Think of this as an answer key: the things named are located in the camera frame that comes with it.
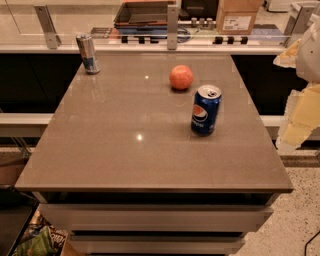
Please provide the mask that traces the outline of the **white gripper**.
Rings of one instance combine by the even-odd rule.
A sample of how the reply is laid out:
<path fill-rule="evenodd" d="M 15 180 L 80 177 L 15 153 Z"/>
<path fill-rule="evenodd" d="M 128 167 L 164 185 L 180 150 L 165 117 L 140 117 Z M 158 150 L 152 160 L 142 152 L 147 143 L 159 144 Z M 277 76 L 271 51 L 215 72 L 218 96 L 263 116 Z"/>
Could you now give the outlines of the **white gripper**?
<path fill-rule="evenodd" d="M 292 152 L 320 125 L 320 18 L 307 29 L 301 40 L 296 40 L 277 55 L 273 64 L 296 68 L 297 76 L 310 83 L 302 91 L 291 91 L 278 130 L 277 149 Z"/>

